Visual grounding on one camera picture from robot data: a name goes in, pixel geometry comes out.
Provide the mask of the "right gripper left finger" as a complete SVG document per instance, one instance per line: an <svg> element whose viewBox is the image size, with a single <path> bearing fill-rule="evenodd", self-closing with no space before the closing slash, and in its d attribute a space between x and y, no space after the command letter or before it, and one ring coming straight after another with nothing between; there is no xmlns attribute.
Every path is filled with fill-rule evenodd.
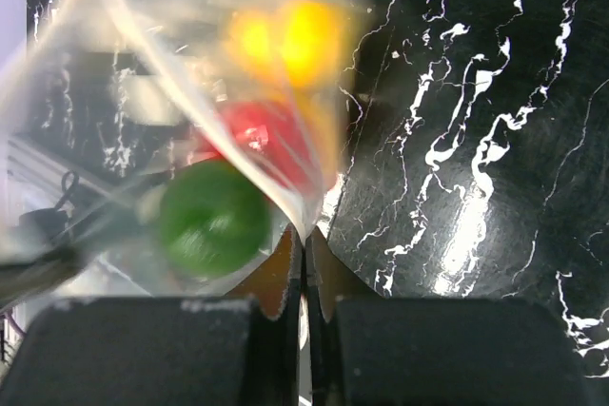
<svg viewBox="0 0 609 406"><path fill-rule="evenodd" d="M5 405L295 405L301 241L221 297L58 300L30 325Z"/></svg>

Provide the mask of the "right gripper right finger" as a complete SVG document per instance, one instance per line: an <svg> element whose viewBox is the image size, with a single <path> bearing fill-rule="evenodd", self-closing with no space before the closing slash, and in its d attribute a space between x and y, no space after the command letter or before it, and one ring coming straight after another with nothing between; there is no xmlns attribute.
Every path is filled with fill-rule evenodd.
<svg viewBox="0 0 609 406"><path fill-rule="evenodd" d="M314 231L304 248L317 405L591 405L572 346L526 300L395 298Z"/></svg>

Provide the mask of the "green lime fruit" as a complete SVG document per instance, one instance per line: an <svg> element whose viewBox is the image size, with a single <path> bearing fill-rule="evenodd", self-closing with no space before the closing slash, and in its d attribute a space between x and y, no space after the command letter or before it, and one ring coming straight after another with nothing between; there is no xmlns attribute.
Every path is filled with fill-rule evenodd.
<svg viewBox="0 0 609 406"><path fill-rule="evenodd" d="M230 163L206 160L185 167L167 185L157 233L172 265L216 279L252 261L271 225L265 194Z"/></svg>

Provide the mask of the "red apple fruit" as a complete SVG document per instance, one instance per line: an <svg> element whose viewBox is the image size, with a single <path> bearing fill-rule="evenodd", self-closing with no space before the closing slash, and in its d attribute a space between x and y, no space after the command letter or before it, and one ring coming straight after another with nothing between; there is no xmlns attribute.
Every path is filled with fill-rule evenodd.
<svg viewBox="0 0 609 406"><path fill-rule="evenodd" d="M300 114L277 101L244 101L218 105L220 115L239 146L270 162L268 174L282 186L309 190L313 182L297 161L322 174L322 190L337 181L339 132L335 116L325 105L300 101Z"/></svg>

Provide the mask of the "clear dotted zip bag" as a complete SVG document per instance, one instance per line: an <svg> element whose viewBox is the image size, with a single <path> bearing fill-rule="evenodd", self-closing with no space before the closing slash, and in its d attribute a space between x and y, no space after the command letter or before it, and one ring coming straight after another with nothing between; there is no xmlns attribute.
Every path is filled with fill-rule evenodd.
<svg viewBox="0 0 609 406"><path fill-rule="evenodd" d="M311 101L332 111L344 165L355 44L366 28L360 0L348 9L341 69L309 89L268 86L222 46L237 10L271 16L280 0L49 0L27 52L1 74L1 299L66 295L209 294L247 276L287 228L301 238L323 213L322 174L303 167L309 190L282 186L270 162L241 147L218 105L277 101L299 115ZM271 233L258 255L216 279L172 265L157 220L167 185L185 167L230 163L264 194Z"/></svg>

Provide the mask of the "yellow orange fruit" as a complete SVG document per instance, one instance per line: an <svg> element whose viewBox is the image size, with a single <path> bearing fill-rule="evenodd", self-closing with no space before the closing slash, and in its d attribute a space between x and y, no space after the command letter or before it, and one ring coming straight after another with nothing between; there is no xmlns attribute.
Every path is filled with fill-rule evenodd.
<svg viewBox="0 0 609 406"><path fill-rule="evenodd" d="M262 10L237 10L222 30L222 46L231 61L264 85L278 87L282 65L272 41L270 15Z"/></svg>

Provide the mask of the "yellow lemon fruit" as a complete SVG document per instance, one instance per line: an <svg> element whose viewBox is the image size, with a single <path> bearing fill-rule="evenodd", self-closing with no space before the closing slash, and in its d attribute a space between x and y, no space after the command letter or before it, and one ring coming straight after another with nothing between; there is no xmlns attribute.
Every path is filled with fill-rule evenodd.
<svg viewBox="0 0 609 406"><path fill-rule="evenodd" d="M271 43L297 89L322 86L341 69L350 33L338 0L280 0L271 13Z"/></svg>

